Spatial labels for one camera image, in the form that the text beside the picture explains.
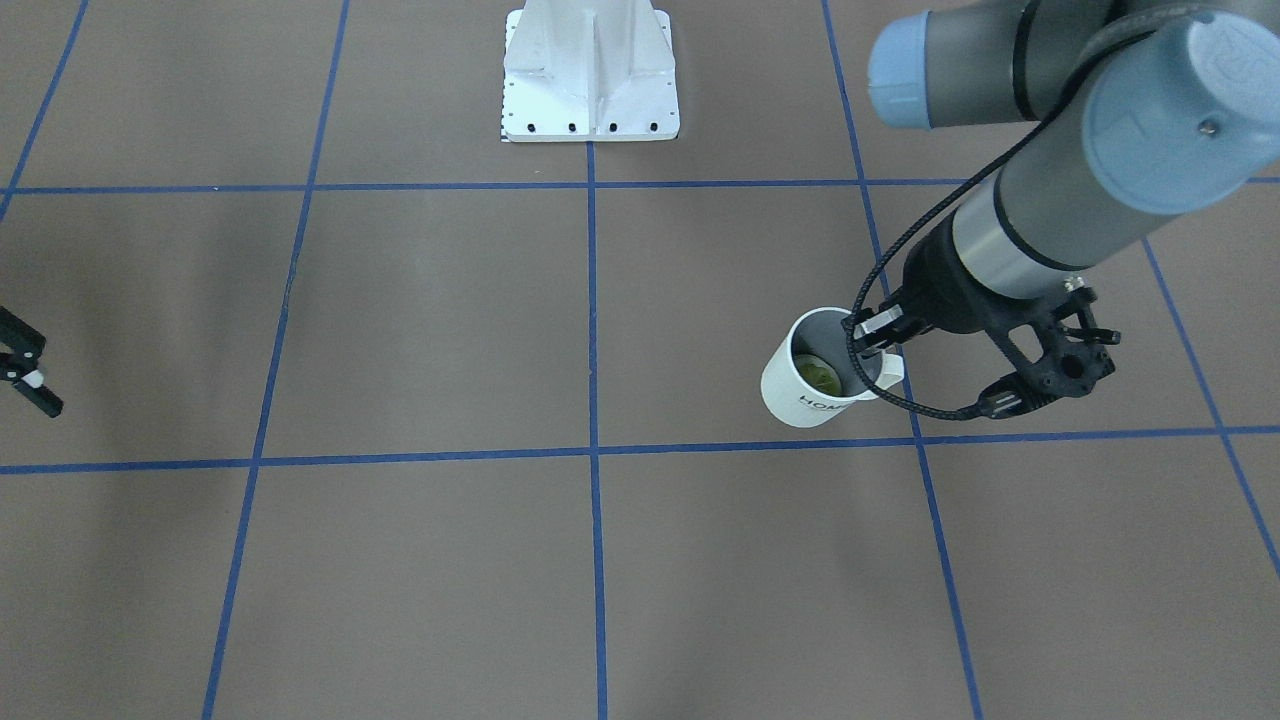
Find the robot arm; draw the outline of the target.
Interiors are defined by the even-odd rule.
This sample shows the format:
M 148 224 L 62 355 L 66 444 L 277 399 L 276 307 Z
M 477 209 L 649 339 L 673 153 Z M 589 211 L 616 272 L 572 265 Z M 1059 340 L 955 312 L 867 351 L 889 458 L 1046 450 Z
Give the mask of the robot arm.
M 1071 282 L 1277 160 L 1275 1 L 980 1 L 888 23 L 868 61 L 888 126 L 1036 128 L 911 252 L 860 354 L 1015 327 L 1070 364 L 1117 342 Z

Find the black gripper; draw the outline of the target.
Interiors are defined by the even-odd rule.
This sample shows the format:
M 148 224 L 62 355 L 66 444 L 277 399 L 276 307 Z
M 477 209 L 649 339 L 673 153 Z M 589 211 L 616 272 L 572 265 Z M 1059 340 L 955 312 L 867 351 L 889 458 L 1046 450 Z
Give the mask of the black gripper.
M 965 266 L 959 225 L 960 220 L 948 215 L 910 250 L 902 269 L 900 307 L 888 307 L 856 324 L 858 354 L 883 352 L 932 331 L 988 338 L 979 319 L 983 293 L 1019 297 L 989 290 Z M 1041 299 L 1065 284 L 1059 277 L 1050 290 L 1019 300 Z

